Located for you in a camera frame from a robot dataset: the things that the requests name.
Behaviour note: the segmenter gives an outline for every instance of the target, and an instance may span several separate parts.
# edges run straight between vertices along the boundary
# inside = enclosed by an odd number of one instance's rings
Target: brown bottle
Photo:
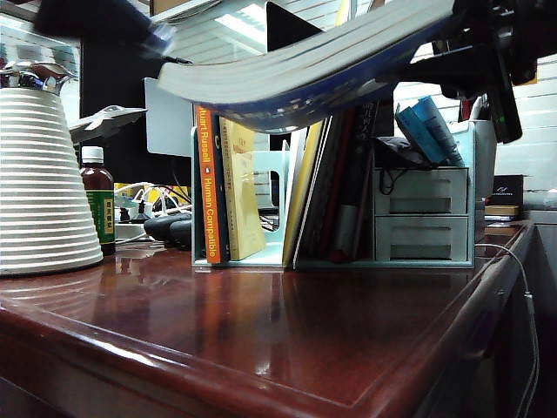
[[[104,255],[116,251],[114,242],[114,179],[104,168],[103,148],[84,146],[81,149],[81,177],[91,207],[98,240]]]

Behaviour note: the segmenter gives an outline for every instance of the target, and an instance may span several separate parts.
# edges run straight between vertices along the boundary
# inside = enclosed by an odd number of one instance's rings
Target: orange book
[[[215,154],[213,150],[214,126],[211,111],[196,107],[196,126],[198,128],[199,176],[203,200],[203,221],[205,223],[205,250],[208,263],[220,263],[223,254],[220,248],[218,225],[217,178]]]

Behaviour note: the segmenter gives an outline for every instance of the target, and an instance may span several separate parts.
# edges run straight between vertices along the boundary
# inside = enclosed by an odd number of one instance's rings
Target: wooden desk
[[[532,230],[488,238],[524,256]],[[474,270],[283,273],[125,246],[0,280],[0,375],[61,416],[412,416],[486,350],[518,277],[480,253]]]

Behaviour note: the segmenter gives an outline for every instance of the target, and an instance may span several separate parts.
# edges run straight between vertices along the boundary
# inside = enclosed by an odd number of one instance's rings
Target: bottle label
[[[114,192],[88,190],[87,199],[101,245],[114,242]]]

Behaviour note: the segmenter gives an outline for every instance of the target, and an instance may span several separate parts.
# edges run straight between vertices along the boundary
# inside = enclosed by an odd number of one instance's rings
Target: small drawer
[[[375,259],[467,261],[467,217],[375,218]]]
[[[449,168],[431,171],[390,171],[396,179],[391,194],[379,191],[380,171],[373,176],[373,196],[376,215],[404,213],[466,214],[467,168]],[[384,185],[391,177],[384,173]]]

